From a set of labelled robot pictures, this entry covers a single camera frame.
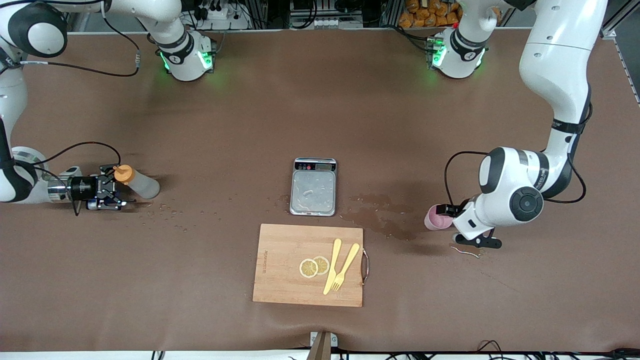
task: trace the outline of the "digital kitchen scale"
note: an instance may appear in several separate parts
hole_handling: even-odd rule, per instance
[[[312,217],[335,214],[336,169],[335,159],[295,159],[289,212]]]

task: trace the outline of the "cutting board handle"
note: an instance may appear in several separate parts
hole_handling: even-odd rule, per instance
[[[367,251],[364,248],[362,248],[362,255],[364,256],[360,263],[360,273],[364,274],[362,277],[362,286],[364,286],[364,283],[367,282],[367,279],[369,278],[369,255],[367,255]]]

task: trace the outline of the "brown tabletop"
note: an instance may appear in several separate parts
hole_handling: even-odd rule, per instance
[[[589,63],[582,202],[497,229],[503,247],[481,259],[422,224],[446,201],[453,153],[546,146],[552,111],[518,75],[527,34],[496,31],[464,80],[428,70],[391,31],[227,35],[215,73],[192,83],[167,75],[143,37],[135,78],[26,68],[14,146],[107,142],[163,188],[147,208],[77,218],[68,205],[0,205],[0,350],[291,348],[319,329],[350,350],[640,347],[640,110],[613,42]],[[124,73],[133,58],[120,37],[74,36],[59,61]],[[338,160],[336,216],[287,213],[297,156]],[[51,168],[114,160],[87,146]],[[450,167],[456,200],[479,192],[480,161]],[[559,198],[579,192],[574,181]],[[261,223],[363,227],[364,306],[252,302]]]

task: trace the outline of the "white bottle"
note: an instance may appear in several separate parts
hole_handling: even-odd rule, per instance
[[[127,185],[144,199],[153,199],[160,192],[160,184],[156,180],[139,173],[129,165],[113,167],[113,170],[116,170],[114,177],[117,181]]]

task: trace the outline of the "lemon slice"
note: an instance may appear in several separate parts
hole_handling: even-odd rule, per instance
[[[324,275],[329,271],[329,261],[324,256],[316,256],[314,261],[318,264],[318,275]]]
[[[318,273],[318,264],[313,259],[304,259],[300,263],[300,275],[311,279]]]

